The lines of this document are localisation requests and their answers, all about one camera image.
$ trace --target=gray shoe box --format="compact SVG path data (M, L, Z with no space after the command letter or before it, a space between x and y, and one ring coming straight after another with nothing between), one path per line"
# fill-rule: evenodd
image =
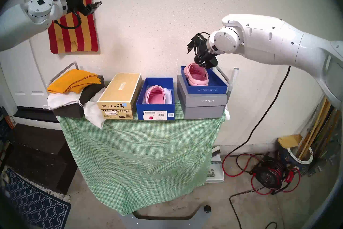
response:
M185 119L219 118L227 103L226 94L188 94L181 75L177 76L177 95Z

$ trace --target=yellow cloth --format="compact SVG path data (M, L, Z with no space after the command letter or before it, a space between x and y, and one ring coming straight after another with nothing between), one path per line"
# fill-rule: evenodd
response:
M79 69L72 69L56 79L48 87L48 92L67 93L73 91L75 93L80 93L83 88L91 84L101 84L97 74Z

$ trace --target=pink crocs shoe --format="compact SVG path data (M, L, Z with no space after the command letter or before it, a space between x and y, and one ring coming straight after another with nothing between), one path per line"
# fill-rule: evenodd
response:
M161 86L152 86L145 92L146 104L165 104L166 94Z
M184 68L184 74L191 86L208 86L208 73L205 68L190 63Z

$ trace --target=metal rod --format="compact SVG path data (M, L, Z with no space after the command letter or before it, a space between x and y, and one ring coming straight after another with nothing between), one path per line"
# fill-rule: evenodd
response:
M216 66L216 69L223 76L223 78L229 83L229 78L224 74L224 72L219 68L219 66Z
M70 68L70 67L73 66L73 65L75 65L75 68L76 68L76 69L79 69L78 63L72 62L70 65L68 65L66 68L64 68L61 72L59 72L56 76L54 76L54 77L50 80L50 82L49 82L49 84L47 85L47 87L49 87L49 85L50 85L52 82L54 82L60 75L62 75L68 68Z
M231 74L231 79L230 81L228 82L229 83L229 86L228 86L228 90L229 91L232 91L233 87L234 87L234 82L236 81L236 77L238 75L238 71L239 71L239 68L235 67L232 71L232 74Z

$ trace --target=striped flag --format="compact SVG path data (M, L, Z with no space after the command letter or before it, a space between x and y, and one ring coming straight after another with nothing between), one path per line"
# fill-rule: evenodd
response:
M92 0L83 0L84 5ZM98 39L95 31L93 15L81 17L81 26L74 30L66 30L55 23L48 28L50 49L53 54L74 51L98 51ZM58 19L58 22L67 27L74 27L78 19L72 13Z

